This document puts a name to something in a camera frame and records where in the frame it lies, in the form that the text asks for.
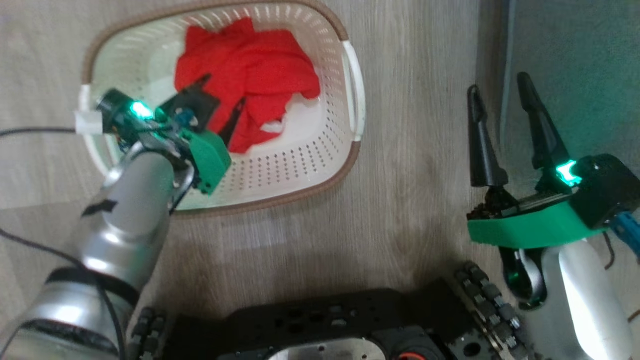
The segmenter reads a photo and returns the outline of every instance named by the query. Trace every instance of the screw hole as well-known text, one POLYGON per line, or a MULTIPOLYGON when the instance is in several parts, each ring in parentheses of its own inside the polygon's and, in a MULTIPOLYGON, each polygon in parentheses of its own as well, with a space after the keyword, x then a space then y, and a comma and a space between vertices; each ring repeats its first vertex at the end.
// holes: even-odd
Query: screw hole
POLYGON ((462 349, 462 352, 464 353, 465 356, 472 357, 480 354, 480 350, 482 350, 482 348, 480 347, 480 344, 471 343, 471 344, 467 344, 465 348, 462 349))

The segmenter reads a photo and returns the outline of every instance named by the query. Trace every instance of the black band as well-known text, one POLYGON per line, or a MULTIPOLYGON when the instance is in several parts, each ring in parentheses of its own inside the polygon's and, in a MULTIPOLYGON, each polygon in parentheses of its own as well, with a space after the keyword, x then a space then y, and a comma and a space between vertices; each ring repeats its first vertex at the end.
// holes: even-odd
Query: black band
MULTIPOLYGON (((98 282, 106 292, 118 295, 126 302, 128 302, 129 305, 131 305, 132 307, 136 307, 138 299, 140 298, 140 293, 138 293, 138 291, 133 286, 113 276, 101 274, 92 270, 89 270, 89 272, 98 280, 98 282)), ((95 285, 92 277, 90 277, 85 270, 80 268, 55 269, 51 272, 51 274, 49 274, 49 277, 45 281, 45 284, 60 281, 78 282, 85 285, 95 285)))

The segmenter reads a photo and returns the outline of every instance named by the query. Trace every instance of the red towel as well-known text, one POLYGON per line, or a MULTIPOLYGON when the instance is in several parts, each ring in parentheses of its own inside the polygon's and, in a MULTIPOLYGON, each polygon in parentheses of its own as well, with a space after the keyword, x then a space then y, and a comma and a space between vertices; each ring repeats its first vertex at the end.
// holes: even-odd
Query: red towel
POLYGON ((209 122, 219 133, 236 104, 246 98, 244 110, 229 143, 230 152, 246 152, 251 145, 277 137, 260 130, 282 120, 291 95, 307 99, 320 95, 320 83, 309 57, 290 31, 256 32, 251 18, 234 22, 219 33, 191 26, 184 54, 178 59, 175 88, 180 91, 203 76, 211 78, 204 90, 220 100, 209 122))

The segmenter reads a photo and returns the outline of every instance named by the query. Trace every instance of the laundry basket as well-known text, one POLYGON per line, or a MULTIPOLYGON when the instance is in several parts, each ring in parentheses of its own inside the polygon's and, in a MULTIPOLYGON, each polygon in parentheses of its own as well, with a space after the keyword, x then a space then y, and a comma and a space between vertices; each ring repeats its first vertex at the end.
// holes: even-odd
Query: laundry basket
MULTIPOLYGON (((192 190, 178 209, 228 213, 302 199, 338 183, 358 156, 365 124, 362 73, 344 26, 315 0, 212 0, 117 24, 86 55, 80 110, 94 109, 110 88, 153 108, 160 105, 176 93, 175 64, 184 51, 186 28, 216 31, 243 17, 251 17, 257 31, 291 31, 313 61, 321 95, 313 101, 294 95, 278 138, 232 154, 232 166, 216 191, 208 196, 192 190)), ((85 140, 102 172, 122 156, 112 136, 85 140)))

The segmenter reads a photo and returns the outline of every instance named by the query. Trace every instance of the black cable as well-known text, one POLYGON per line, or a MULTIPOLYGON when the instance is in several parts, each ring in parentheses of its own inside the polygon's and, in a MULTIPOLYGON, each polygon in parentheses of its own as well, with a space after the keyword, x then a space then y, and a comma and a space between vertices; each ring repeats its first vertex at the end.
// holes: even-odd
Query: black cable
POLYGON ((607 249, 609 249, 609 263, 604 266, 604 270, 608 270, 616 261, 616 253, 613 251, 613 245, 611 245, 611 238, 609 237, 609 234, 605 231, 602 235, 604 235, 604 242, 607 244, 607 249))
MULTIPOLYGON (((67 134, 74 134, 76 133, 76 130, 72 127, 18 127, 15 129, 7 129, 7 130, 1 130, 0 131, 0 138, 3 136, 9 136, 9 135, 17 135, 17 134, 25 134, 25 133, 67 133, 67 134)), ((118 342, 118 358, 120 360, 125 360, 125 353, 124 353, 124 335, 122 333, 122 328, 120 326, 120 322, 118 321, 118 315, 116 315, 116 311, 115 308, 113 307, 113 303, 111 303, 111 299, 109 299, 109 297, 107 296, 107 292, 104 291, 104 288, 102 287, 102 285, 100 285, 100 282, 97 280, 97 278, 89 271, 89 269, 87 269, 87 267, 82 264, 82 262, 76 258, 74 258, 71 255, 68 255, 62 251, 47 247, 45 245, 41 245, 38 243, 34 243, 32 241, 29 240, 25 240, 24 238, 21 238, 20 236, 14 235, 12 233, 9 233, 7 231, 5 231, 4 229, 0 228, 0 236, 13 241, 15 243, 18 243, 20 245, 26 246, 26 247, 30 247, 32 249, 35 250, 40 250, 55 256, 58 256, 59 258, 65 259, 68 262, 72 263, 73 265, 75 265, 76 267, 80 268, 82 271, 84 271, 87 276, 92 279, 93 284, 95 285, 96 290, 98 291, 98 294, 100 295, 100 298, 102 299, 102 301, 104 301, 104 304, 107 307, 107 310, 109 311, 109 316, 111 317, 111 321, 113 322, 113 326, 115 328, 115 332, 116 332, 116 340, 118 342)), ((4 346, 4 348, 0 349, 0 359, 3 358, 4 353, 6 352, 6 349, 9 347, 9 344, 11 343, 11 340, 15 337, 15 335, 18 333, 18 331, 20 330, 20 327, 18 326, 16 328, 16 330, 13 332, 13 334, 10 336, 9 338, 9 342, 7 342, 7 344, 4 346)))
POLYGON ((640 310, 637 310, 635 313, 631 314, 631 316, 629 317, 629 319, 627 320, 629 323, 634 322, 634 320, 640 316, 640 310))
MULTIPOLYGON (((609 263, 604 266, 604 270, 608 270, 613 266, 613 263, 616 260, 616 253, 615 251, 613 251, 613 245, 611 245, 611 238, 609 237, 609 234, 607 234, 606 231, 602 234, 604 235, 604 241, 607 244, 607 249, 609 249, 610 260, 609 263)), ((629 316, 629 318, 627 319, 627 322, 632 323, 638 316, 640 316, 640 309, 631 314, 631 316, 629 316)))

